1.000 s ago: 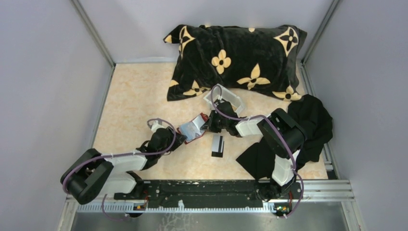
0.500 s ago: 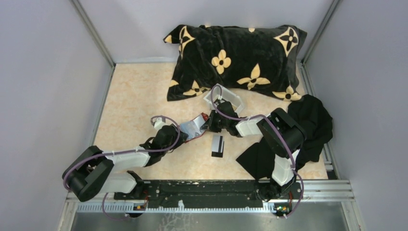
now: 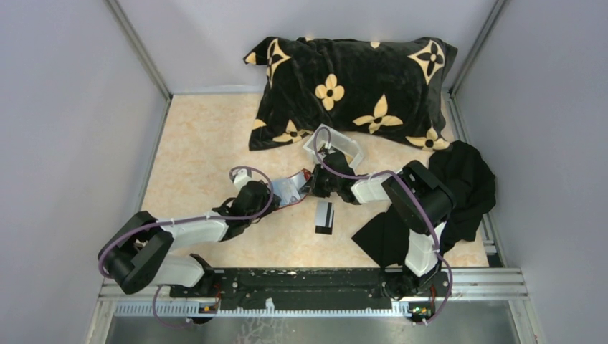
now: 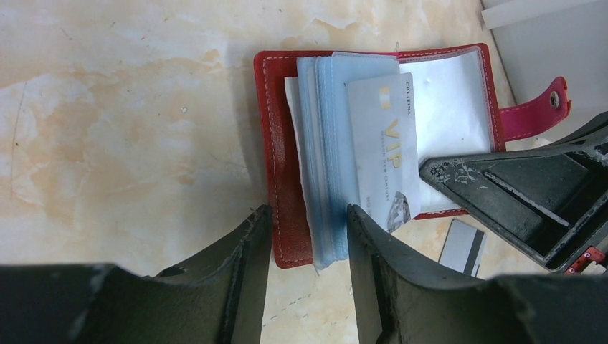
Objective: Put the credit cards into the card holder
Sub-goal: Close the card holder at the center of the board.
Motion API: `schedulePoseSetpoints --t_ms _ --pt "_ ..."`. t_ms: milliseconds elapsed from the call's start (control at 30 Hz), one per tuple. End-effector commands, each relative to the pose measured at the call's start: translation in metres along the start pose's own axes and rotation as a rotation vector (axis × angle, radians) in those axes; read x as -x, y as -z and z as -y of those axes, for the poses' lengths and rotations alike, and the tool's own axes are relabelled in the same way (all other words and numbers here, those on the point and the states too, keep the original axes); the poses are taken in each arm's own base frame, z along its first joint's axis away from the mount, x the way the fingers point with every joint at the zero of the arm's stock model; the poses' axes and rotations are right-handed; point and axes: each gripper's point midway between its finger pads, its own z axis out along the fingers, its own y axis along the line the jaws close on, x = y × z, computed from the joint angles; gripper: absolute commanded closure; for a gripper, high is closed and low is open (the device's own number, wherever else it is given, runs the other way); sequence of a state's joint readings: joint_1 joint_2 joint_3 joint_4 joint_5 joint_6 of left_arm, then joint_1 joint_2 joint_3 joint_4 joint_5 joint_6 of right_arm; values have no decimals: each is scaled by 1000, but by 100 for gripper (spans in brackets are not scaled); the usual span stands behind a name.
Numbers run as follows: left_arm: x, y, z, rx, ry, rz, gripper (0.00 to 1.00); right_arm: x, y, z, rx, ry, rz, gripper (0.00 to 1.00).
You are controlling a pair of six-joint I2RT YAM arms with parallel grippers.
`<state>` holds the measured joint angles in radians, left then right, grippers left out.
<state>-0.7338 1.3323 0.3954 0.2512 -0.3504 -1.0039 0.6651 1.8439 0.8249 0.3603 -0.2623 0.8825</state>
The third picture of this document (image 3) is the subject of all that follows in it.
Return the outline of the silver card with black stripe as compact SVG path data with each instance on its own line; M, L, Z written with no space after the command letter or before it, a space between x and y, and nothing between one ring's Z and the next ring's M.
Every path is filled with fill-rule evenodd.
M330 201L319 201L315 213L315 225L318 227L333 227L334 206Z

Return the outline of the white credit card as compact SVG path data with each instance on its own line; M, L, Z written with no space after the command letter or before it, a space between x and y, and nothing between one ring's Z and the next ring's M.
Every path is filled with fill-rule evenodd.
M280 197L280 207L289 206L300 200L300 193L289 178L280 178L272 182L274 192Z

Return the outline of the red card holder wallet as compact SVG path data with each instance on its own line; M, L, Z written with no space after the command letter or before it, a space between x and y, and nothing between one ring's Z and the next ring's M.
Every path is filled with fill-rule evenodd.
M274 195L280 198L278 208L300 203L308 195L305 185L311 176L312 172L304 168L289 177L272 180Z

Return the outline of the black glossy credit card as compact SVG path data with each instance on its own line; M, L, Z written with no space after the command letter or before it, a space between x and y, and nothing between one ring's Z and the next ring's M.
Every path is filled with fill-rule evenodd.
M315 219L315 233L331 235L333 233L333 213L318 216Z

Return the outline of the white plastic card box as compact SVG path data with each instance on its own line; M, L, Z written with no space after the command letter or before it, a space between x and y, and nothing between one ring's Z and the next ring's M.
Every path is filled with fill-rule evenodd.
M331 127L321 124L317 130L310 135L303 145L303 150L314 163L320 163L317 152L321 147L334 148L335 152L341 152L346 158L348 166L355 170L364 159L361 146L352 138L339 133Z

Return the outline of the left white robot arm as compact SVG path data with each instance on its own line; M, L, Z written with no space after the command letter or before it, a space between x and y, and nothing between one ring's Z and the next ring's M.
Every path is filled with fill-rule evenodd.
M233 239L277 210L280 202L273 186L249 181L237 196L200 217L161 221L139 211L100 250L100 272L127 295L149 285L169 285L207 296L215 286L214 270L198 254L177 256L174 251Z

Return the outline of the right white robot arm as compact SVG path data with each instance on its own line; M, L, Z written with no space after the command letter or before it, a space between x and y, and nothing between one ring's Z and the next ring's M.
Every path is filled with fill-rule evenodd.
M431 273L441 265L442 232L456 200L425 165L413 160L397 172L356 175L345 155L336 151L315 165L306 186L310 195L336 193L354 205L389 202L352 240L381 268L402 266L410 294L423 295L431 287Z

